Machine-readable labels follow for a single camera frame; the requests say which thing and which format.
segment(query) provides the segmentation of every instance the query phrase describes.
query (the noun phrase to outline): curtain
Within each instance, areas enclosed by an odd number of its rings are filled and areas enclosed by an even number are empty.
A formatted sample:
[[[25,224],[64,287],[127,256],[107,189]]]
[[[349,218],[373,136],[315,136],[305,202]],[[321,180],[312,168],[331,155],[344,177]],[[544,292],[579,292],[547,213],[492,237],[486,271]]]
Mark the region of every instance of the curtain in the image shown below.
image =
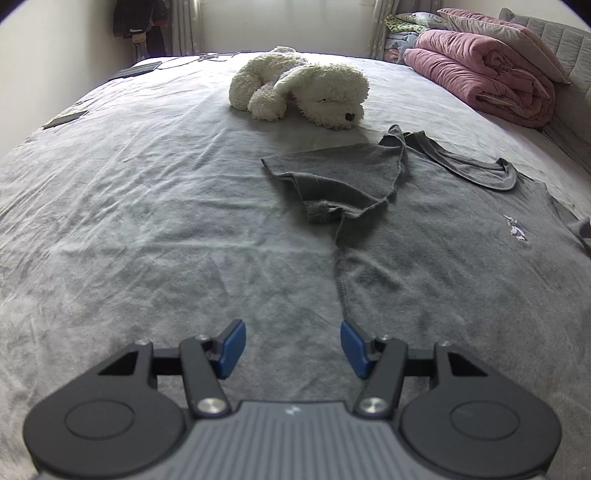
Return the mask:
[[[388,27],[384,19],[389,14],[409,12],[436,12],[441,0],[376,0],[369,38],[368,58],[382,60]]]
[[[173,56],[203,53],[201,0],[172,0],[171,13]]]

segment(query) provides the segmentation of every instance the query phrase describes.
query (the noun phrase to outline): screw head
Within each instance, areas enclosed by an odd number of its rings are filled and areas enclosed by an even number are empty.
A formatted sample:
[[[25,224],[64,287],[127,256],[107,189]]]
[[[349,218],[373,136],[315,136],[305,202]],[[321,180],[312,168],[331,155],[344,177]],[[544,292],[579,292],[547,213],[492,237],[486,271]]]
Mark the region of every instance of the screw head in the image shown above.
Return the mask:
[[[202,413],[209,413],[215,415],[223,412],[228,404],[221,398],[209,397],[199,400],[197,403],[197,409]]]
[[[379,397],[368,397],[359,402],[359,409],[364,413],[382,413],[386,408],[388,408],[388,404]]]

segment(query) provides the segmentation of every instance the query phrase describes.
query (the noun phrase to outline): gray t-shirt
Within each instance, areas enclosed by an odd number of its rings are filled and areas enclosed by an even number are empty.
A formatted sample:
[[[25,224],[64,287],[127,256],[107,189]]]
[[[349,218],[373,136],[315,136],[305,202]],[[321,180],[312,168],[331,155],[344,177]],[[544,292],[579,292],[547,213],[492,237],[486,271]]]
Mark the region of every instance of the gray t-shirt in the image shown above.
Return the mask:
[[[263,163],[294,183],[311,222],[340,220],[345,319],[416,348],[450,340],[474,352],[557,412],[551,478],[591,478],[588,218],[506,160],[478,162],[397,126],[379,145]]]

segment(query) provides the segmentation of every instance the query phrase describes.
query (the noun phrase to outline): folded fabric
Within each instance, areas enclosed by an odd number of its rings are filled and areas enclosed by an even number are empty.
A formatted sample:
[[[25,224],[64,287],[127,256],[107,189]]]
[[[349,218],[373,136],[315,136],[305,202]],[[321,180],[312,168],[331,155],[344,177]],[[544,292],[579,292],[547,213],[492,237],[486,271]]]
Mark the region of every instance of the folded fabric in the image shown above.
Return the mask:
[[[398,63],[400,52],[397,48],[386,48],[384,50],[384,61],[389,63]]]
[[[395,40],[406,40],[406,37],[409,35],[418,35],[418,32],[390,32],[388,33],[388,38],[394,38]]]
[[[430,30],[405,51],[404,61],[475,110],[531,128],[554,115],[552,82],[494,38]]]
[[[436,28],[438,30],[452,30],[452,26],[443,17],[440,17],[436,14],[430,14],[428,12],[398,14],[394,15],[394,17],[408,23],[423,25],[427,28]]]
[[[387,39],[386,44],[384,45],[384,60],[390,63],[406,65],[404,63],[404,52],[407,48],[413,48],[417,39],[417,34],[409,35],[407,40],[396,40],[394,38]]]
[[[388,15],[384,22],[386,26],[390,29],[391,32],[400,33],[400,32],[416,32],[421,33],[428,30],[427,27],[424,25],[417,25],[415,23],[405,22],[403,20],[399,20],[393,15]]]
[[[445,18],[454,30],[496,38],[538,67],[550,80],[570,83],[556,55],[529,28],[459,8],[443,8],[437,13]]]
[[[418,35],[408,35],[405,39],[387,38],[384,48],[389,50],[391,48],[409,48],[414,47],[417,42]]]

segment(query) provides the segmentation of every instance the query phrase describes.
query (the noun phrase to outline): cable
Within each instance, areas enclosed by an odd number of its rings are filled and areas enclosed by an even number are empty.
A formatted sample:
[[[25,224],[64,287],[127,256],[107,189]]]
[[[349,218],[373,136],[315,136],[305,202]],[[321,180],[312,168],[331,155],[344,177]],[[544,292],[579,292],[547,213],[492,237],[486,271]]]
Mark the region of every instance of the cable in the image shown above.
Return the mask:
[[[180,65],[172,65],[171,67],[166,67],[166,68],[162,68],[161,66],[158,66],[158,67],[156,68],[156,70],[169,70],[169,69],[175,69],[176,67],[183,67],[183,66],[185,66],[185,65],[189,65],[189,63],[193,63],[194,61],[203,61],[203,60],[209,60],[209,61],[228,61],[228,60],[230,60],[230,59],[234,58],[234,57],[235,57],[236,55],[238,55],[239,53],[242,53],[242,52],[240,52],[240,51],[237,51],[236,53],[215,53],[215,54],[203,53],[203,54],[200,54],[200,55],[198,56],[198,58],[196,58],[196,59],[193,59],[193,60],[186,61],[185,63],[182,63],[182,64],[180,64]],[[229,57],[229,58],[227,58],[227,59],[224,59],[224,60],[218,60],[218,59],[219,59],[219,57],[222,57],[222,56],[228,56],[228,55],[230,55],[230,57]],[[175,58],[173,58],[173,59],[166,60],[166,61],[162,62],[162,64],[164,64],[164,63],[168,63],[169,61],[178,60],[178,59],[182,59],[182,57],[175,57]]]

